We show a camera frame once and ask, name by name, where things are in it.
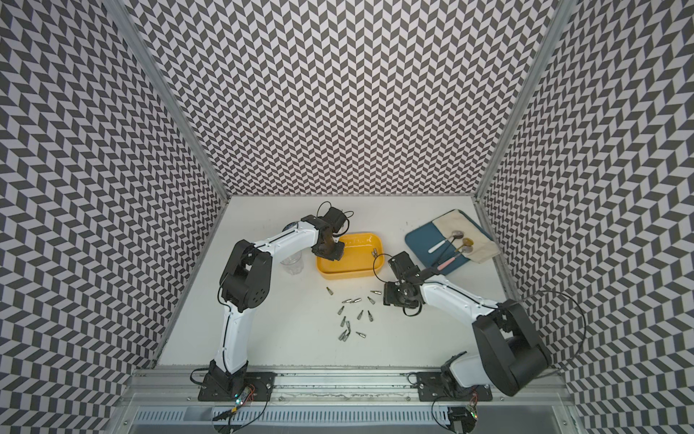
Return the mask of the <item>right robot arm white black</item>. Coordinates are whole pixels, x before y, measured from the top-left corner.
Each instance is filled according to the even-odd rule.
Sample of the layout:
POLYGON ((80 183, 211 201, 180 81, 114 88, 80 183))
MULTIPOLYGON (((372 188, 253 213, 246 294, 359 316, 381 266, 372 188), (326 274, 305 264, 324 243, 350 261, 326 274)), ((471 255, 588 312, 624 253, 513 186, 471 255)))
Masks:
POLYGON ((449 395, 465 396, 491 385, 513 396, 551 366, 551 352, 520 302, 476 296, 435 268, 419 269, 405 251, 388 264, 395 280, 384 284, 384 305, 416 314, 434 307, 472 330, 477 350, 462 352, 441 366, 449 395))

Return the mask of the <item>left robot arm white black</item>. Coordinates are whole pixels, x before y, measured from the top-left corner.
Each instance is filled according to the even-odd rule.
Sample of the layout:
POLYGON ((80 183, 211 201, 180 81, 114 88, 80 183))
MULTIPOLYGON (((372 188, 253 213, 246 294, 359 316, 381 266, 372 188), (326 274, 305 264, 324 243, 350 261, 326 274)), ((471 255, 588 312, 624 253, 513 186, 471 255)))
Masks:
POLYGON ((322 215, 309 214, 292 222, 266 240, 234 245, 220 276, 217 300, 225 307, 225 317, 210 376, 229 381, 247 369, 253 318, 269 295, 274 264, 307 249, 317 258, 341 260, 345 245, 339 238, 349 229, 352 215, 332 206, 322 215))

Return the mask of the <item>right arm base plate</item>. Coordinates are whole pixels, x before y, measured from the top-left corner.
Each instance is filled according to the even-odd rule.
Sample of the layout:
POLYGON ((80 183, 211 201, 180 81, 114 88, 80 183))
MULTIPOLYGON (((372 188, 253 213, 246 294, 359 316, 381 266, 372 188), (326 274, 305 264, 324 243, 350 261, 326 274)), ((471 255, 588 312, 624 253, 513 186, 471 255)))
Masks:
POLYGON ((415 372, 408 375, 410 385, 417 391, 419 401, 472 401, 479 403, 493 400, 493 394, 486 385, 460 386, 449 374, 441 372, 415 372))

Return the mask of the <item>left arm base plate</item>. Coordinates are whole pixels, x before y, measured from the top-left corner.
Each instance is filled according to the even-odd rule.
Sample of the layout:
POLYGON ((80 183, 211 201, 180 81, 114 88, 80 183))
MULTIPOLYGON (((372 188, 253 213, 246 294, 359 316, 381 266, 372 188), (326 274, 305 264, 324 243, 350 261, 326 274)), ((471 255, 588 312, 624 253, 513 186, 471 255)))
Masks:
POLYGON ((274 372, 251 372, 241 376, 228 377, 226 374, 206 374, 198 401, 232 403, 240 398, 246 387, 250 387, 255 403, 269 401, 275 387, 277 374, 274 372))

